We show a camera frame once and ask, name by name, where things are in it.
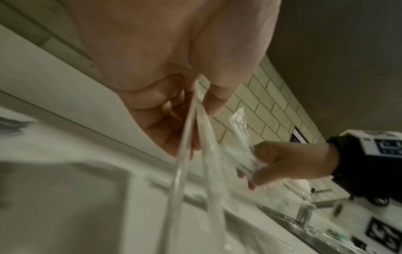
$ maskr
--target hand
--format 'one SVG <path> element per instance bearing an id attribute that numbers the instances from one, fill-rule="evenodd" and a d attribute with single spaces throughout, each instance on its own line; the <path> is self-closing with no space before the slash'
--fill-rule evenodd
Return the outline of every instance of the hand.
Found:
<path id="1" fill-rule="evenodd" d="M 67 5 L 105 85 L 145 134 L 175 157 L 201 74 L 211 81 L 203 104 L 212 116 L 265 54 L 280 0 L 68 0 Z"/>
<path id="2" fill-rule="evenodd" d="M 338 166 L 339 154 L 332 144 L 262 142 L 255 155 L 268 164 L 253 175 L 249 188 L 281 179 L 313 179 L 330 175 Z"/>

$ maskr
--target dark ceiling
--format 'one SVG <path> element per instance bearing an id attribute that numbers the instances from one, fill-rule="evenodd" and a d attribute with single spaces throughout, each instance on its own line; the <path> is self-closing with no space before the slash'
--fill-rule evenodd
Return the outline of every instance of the dark ceiling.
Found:
<path id="1" fill-rule="evenodd" d="M 402 1 L 282 0 L 267 55 L 324 136 L 402 132 Z"/>

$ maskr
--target metal sink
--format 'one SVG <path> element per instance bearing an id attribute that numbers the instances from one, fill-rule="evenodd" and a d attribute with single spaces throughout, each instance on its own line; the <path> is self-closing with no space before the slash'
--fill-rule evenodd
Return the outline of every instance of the metal sink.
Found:
<path id="1" fill-rule="evenodd" d="M 294 219 L 289 218 L 281 213 L 273 211 L 264 206 L 259 208 L 277 224 L 292 233 L 295 237 L 310 246 L 316 252 L 321 254 L 350 254 L 355 253 L 353 250 L 345 248 L 332 239 L 330 236 L 314 229 L 312 227 L 302 228 Z"/>

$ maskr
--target black sleeve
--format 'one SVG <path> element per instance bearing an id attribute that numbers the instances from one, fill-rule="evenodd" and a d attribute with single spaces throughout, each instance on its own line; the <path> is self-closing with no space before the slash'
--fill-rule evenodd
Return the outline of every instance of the black sleeve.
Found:
<path id="1" fill-rule="evenodd" d="M 354 196 L 390 197 L 402 202 L 402 159 L 365 155 L 353 136 L 332 137 L 340 161 L 333 181 Z"/>

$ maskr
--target plastic bag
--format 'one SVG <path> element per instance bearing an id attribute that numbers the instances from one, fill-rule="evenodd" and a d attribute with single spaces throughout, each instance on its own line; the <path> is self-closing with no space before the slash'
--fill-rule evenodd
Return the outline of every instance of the plastic bag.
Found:
<path id="1" fill-rule="evenodd" d="M 247 180 L 253 183 L 254 173 L 262 167 L 269 166 L 255 156 L 254 146 L 251 144 L 250 134 L 247 130 L 247 123 L 243 108 L 237 110 L 229 118 L 230 125 L 239 140 L 239 147 L 227 146 L 224 148 L 226 155 L 235 164 L 235 167 L 243 172 Z M 296 194 L 301 199 L 294 198 L 299 203 L 309 203 L 311 192 L 306 180 L 277 180 L 263 186 L 266 198 L 269 201 L 287 201 L 289 192 Z"/>
<path id="2" fill-rule="evenodd" d="M 222 171 L 221 153 L 209 117 L 199 98 L 199 89 L 194 91 L 190 109 L 184 125 L 176 159 L 176 174 L 173 178 L 165 220 L 160 236 L 157 254 L 176 254 L 177 236 L 180 222 L 180 210 L 183 202 L 184 184 L 188 174 L 191 154 L 191 142 L 197 119 L 198 134 L 203 157 L 204 177 L 206 181 L 209 225 L 221 254 L 229 253 L 226 240 L 226 220 L 223 203 L 231 203 L 227 181 Z"/>

